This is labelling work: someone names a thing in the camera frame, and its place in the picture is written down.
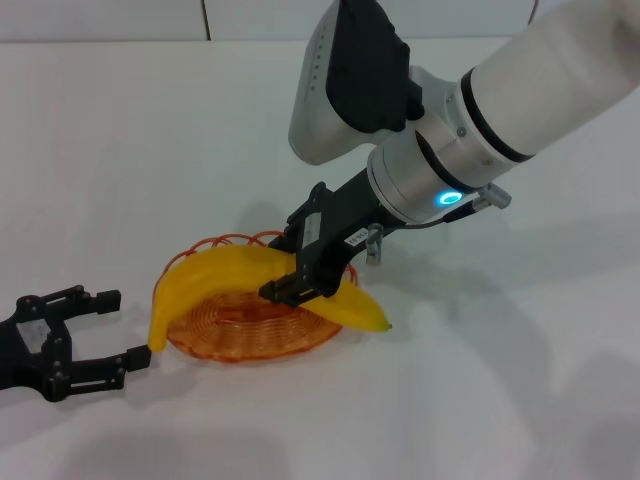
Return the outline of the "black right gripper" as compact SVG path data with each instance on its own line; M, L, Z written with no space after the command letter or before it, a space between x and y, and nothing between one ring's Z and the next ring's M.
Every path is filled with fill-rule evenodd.
M365 249L348 239L372 224L398 227L400 220L378 200L365 170L335 191L320 182L287 219L282 235L268 247L295 255L296 270L259 288L274 303L301 306L319 296L334 295L350 261Z

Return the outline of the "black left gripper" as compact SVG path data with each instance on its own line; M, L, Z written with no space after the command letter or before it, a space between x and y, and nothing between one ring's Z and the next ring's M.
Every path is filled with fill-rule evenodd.
M127 373L150 366L149 348L141 345L71 363L71 336L65 326L71 316L117 312L120 305L119 290L92 295L82 285L19 298L15 312L1 322L1 388L30 388L49 402L68 394L122 390Z

